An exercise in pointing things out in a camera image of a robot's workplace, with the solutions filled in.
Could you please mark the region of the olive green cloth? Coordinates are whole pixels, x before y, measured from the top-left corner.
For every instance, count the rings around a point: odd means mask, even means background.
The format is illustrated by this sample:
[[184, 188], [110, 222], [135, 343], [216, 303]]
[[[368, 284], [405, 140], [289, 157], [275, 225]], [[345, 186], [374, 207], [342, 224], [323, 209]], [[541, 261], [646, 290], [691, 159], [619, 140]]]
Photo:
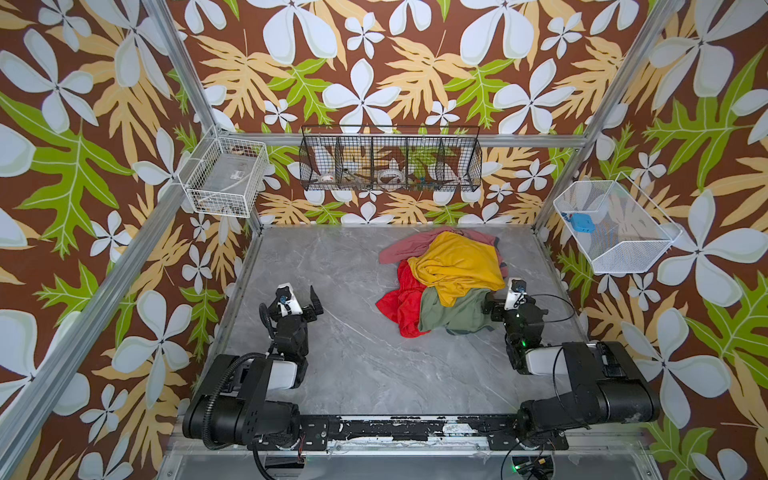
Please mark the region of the olive green cloth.
[[437, 289], [427, 287], [421, 298], [419, 331], [430, 332], [444, 328], [452, 335], [466, 335], [485, 329], [493, 329], [490, 314], [482, 310], [488, 289], [473, 288], [458, 298], [453, 306], [444, 306]]

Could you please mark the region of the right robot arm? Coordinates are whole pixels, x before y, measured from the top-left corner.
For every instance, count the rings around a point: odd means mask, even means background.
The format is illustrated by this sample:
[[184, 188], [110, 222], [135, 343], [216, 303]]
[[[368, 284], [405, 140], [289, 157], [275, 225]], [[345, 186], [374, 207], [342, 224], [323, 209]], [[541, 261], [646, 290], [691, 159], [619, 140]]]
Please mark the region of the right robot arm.
[[501, 323], [513, 369], [542, 376], [554, 386], [550, 398], [523, 402], [513, 427], [525, 448], [566, 449], [568, 430], [603, 424], [638, 424], [658, 419], [661, 401], [625, 347], [616, 341], [542, 344], [547, 314], [533, 296], [513, 302], [486, 295], [482, 312]]

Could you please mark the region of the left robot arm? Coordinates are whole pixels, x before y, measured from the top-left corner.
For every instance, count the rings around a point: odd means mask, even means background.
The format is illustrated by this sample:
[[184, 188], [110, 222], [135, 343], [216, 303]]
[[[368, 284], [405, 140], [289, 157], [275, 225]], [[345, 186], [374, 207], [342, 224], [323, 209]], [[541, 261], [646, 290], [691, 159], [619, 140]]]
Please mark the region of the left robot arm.
[[323, 313], [314, 289], [310, 303], [302, 306], [289, 283], [279, 285], [273, 301], [258, 309], [267, 351], [217, 355], [183, 416], [183, 435], [209, 450], [261, 441], [293, 447], [300, 438], [299, 407], [269, 400], [267, 394], [301, 385], [308, 369], [309, 324]]

